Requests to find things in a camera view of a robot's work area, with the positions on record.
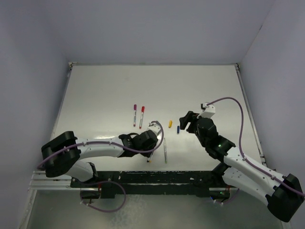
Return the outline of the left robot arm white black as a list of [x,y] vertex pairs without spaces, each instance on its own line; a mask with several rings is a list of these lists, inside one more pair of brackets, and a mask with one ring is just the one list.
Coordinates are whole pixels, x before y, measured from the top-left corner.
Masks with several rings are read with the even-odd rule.
[[78,139],[73,131],[66,131],[41,147],[43,161],[38,165],[48,178],[68,175],[93,187],[98,182],[94,163],[84,162],[95,157],[150,157],[160,144],[160,127],[155,125],[141,134],[129,133],[106,139]]

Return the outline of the red marker pen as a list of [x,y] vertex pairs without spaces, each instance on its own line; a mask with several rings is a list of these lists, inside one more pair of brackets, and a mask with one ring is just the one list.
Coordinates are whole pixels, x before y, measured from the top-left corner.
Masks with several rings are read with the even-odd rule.
[[140,117],[140,122],[139,122],[139,129],[142,128],[142,123],[143,123],[143,116],[144,116],[144,112],[141,112],[141,117]]

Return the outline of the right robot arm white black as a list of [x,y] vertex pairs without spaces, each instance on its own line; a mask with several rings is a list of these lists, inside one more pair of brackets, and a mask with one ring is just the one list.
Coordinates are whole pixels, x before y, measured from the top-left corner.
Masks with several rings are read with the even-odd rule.
[[277,219],[291,220],[305,200],[296,176],[285,176],[242,153],[233,142],[218,134],[209,117],[188,111],[179,122],[180,129],[195,134],[208,155],[220,161],[221,170],[212,174],[216,186],[234,186],[263,202]]

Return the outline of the magenta marker pen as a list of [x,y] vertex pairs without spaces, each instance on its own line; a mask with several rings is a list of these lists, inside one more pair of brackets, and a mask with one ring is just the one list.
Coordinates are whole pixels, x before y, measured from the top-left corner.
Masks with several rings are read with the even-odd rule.
[[136,109],[134,110],[134,117],[133,117],[133,127],[136,127],[136,113],[137,113],[137,111],[136,111]]

